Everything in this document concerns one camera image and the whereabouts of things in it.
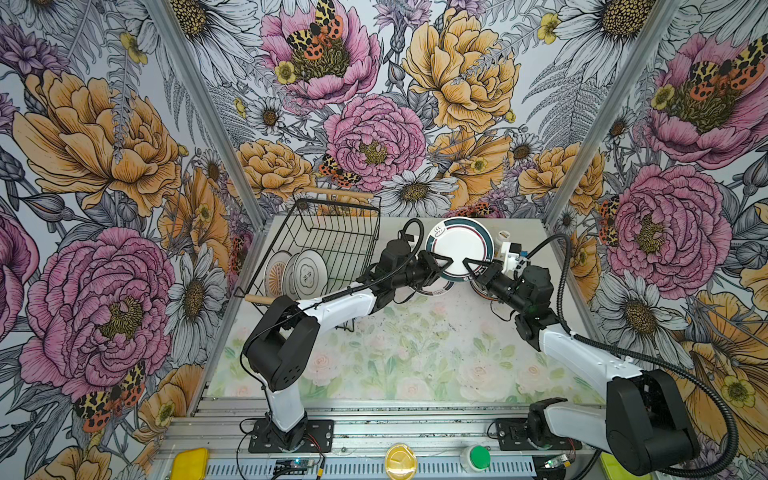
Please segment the dark rimmed back plate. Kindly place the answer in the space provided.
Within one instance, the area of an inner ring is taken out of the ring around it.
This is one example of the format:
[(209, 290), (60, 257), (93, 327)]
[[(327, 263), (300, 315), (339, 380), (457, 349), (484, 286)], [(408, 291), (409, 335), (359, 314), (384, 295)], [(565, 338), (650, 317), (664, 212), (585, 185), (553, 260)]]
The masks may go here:
[(447, 269), (453, 282), (468, 280), (464, 259), (492, 261), (495, 253), (490, 232), (475, 219), (467, 217), (451, 217), (437, 223), (426, 237), (425, 249), (454, 260)]

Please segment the large white back plate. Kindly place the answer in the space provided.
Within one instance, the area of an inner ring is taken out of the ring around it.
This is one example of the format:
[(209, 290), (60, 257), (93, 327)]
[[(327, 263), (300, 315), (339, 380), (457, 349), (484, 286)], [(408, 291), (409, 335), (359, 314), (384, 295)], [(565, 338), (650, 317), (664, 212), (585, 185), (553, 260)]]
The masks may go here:
[(290, 257), (282, 279), (282, 292), (293, 300), (322, 295), (328, 282), (328, 269), (315, 250), (305, 250)]

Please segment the grey rimmed back plate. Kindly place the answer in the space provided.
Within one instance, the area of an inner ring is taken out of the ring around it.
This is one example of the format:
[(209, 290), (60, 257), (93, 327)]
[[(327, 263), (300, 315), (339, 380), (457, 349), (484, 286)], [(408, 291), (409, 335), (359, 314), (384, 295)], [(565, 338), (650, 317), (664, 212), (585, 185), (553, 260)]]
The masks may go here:
[(436, 297), (448, 293), (455, 286), (454, 282), (444, 278), (438, 278), (434, 283), (418, 290), (418, 293), (427, 297)]

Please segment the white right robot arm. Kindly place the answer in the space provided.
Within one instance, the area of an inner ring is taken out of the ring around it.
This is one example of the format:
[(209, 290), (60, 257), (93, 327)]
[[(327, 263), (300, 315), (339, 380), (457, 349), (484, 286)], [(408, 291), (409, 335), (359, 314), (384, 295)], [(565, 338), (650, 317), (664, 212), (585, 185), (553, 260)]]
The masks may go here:
[(661, 369), (644, 370), (636, 354), (592, 346), (563, 321), (563, 287), (548, 269), (527, 266), (507, 275), (500, 261), (465, 259), (472, 279), (514, 312), (519, 336), (570, 369), (599, 394), (601, 408), (555, 397), (530, 405), (527, 441), (549, 448), (575, 440), (613, 455), (641, 476), (696, 458), (700, 444), (675, 381)]

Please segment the black wire dish rack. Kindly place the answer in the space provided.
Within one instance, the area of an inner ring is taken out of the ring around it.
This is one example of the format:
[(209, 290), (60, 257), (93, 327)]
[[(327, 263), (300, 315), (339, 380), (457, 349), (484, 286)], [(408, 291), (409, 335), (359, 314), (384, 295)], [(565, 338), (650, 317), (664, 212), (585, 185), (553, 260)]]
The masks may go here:
[(259, 204), (267, 208), (266, 223), (247, 249), (232, 296), (236, 313), (230, 334), (241, 338), (266, 311), (254, 299), (274, 298), (264, 287), (267, 261), (274, 253), (317, 251), (328, 269), (324, 296), (344, 288), (368, 267), (380, 232), (380, 199), (372, 193), (304, 187), (283, 203), (266, 194)]

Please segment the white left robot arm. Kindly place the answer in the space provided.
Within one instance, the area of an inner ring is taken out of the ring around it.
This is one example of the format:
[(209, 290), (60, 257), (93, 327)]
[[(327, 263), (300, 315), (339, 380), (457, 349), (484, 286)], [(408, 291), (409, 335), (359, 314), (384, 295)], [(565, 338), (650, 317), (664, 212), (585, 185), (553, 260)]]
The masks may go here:
[(269, 305), (248, 336), (241, 366), (259, 381), (268, 411), (255, 423), (249, 451), (296, 451), (310, 445), (313, 427), (297, 382), (321, 333), (376, 313), (400, 288), (420, 290), (453, 264), (447, 256), (419, 252), (403, 239), (387, 243), (377, 263), (349, 286), (323, 297), (295, 301), (283, 295)]

